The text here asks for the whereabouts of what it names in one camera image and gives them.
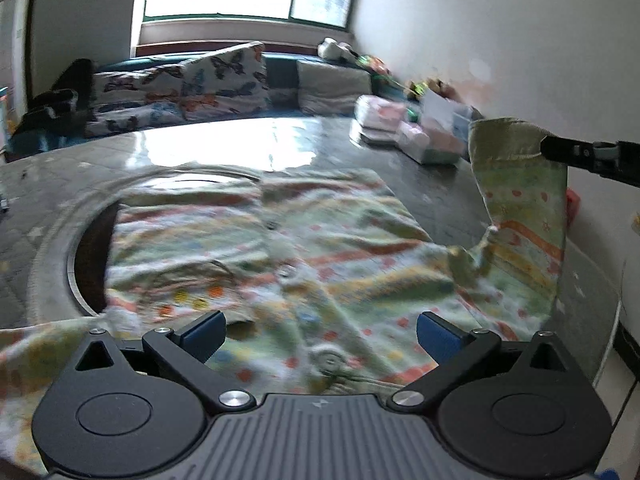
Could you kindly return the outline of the colourful striped fleece garment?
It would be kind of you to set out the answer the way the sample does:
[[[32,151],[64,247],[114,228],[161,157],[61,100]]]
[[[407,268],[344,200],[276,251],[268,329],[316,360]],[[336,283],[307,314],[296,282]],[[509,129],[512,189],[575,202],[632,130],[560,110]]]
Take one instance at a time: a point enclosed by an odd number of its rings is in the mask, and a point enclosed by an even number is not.
[[[550,318],[564,257],[566,167],[544,130],[516,119],[471,129],[490,223],[472,248],[434,243],[369,169],[239,172],[222,183],[122,198],[105,311],[1,334],[1,455],[41,472],[32,418],[82,338],[137,338],[220,311],[229,338],[206,370],[255,396],[377,393],[434,370],[416,342],[431,311],[525,340]]]

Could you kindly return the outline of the black clothes pile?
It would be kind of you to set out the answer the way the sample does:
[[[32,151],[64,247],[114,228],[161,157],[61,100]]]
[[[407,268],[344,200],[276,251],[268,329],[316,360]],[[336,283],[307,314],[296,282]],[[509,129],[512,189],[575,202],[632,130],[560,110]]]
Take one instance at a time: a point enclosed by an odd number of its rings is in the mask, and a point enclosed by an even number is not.
[[[85,135],[94,64],[78,58],[47,92],[35,96],[9,140],[11,160],[67,148]]]

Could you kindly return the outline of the round induction hob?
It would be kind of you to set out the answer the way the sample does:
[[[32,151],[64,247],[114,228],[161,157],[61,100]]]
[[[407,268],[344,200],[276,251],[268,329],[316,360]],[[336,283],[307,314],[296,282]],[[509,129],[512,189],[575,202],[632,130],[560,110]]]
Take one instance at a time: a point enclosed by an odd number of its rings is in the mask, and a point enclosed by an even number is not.
[[[88,214],[73,238],[66,257],[67,286],[76,308],[97,316],[106,308],[105,273],[108,253],[122,196],[138,185],[144,188],[178,188],[234,181],[258,182],[262,175],[232,166],[178,166],[141,168],[129,177],[102,184],[80,201]]]

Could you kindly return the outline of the brown plush toy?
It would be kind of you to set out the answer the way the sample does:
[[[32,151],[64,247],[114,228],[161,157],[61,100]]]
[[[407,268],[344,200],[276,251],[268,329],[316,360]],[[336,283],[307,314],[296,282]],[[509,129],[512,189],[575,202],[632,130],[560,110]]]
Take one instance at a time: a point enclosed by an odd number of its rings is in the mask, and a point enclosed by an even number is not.
[[[405,97],[410,101],[419,101],[427,92],[434,92],[444,99],[457,101],[458,92],[450,84],[439,78],[427,78],[422,81],[408,81],[405,85]]]

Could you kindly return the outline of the grey seat cushion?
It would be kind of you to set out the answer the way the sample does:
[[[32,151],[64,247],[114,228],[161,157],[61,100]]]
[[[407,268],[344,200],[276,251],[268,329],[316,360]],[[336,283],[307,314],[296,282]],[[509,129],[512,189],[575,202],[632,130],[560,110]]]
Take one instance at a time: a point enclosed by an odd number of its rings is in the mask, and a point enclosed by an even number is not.
[[[311,115],[351,115],[360,96],[372,93],[365,70],[298,61],[298,106]]]

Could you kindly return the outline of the white plush toy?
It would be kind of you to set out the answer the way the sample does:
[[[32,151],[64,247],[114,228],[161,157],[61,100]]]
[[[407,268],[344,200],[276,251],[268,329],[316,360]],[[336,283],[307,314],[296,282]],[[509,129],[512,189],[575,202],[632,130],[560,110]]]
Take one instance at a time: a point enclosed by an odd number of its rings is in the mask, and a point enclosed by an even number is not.
[[[330,62],[355,64],[358,58],[358,54],[352,50],[350,44],[338,42],[333,38],[326,38],[318,44],[317,52],[319,58]]]

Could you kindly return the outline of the butterfly print folded quilt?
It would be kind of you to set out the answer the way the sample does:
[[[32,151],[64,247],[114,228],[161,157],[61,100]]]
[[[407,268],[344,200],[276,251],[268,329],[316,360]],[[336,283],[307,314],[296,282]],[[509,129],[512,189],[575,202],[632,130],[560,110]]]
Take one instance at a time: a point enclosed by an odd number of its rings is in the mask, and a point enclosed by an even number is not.
[[[183,124],[182,83],[180,64],[96,73],[85,136],[99,138]]]

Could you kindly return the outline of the butterfly print cushion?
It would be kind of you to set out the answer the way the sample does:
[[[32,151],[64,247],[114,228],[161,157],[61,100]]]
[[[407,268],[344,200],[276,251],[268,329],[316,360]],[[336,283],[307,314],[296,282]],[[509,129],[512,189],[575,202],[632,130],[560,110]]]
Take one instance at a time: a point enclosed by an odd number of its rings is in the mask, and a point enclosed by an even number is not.
[[[269,110],[264,47],[249,42],[182,62],[180,107],[186,120],[207,122]]]

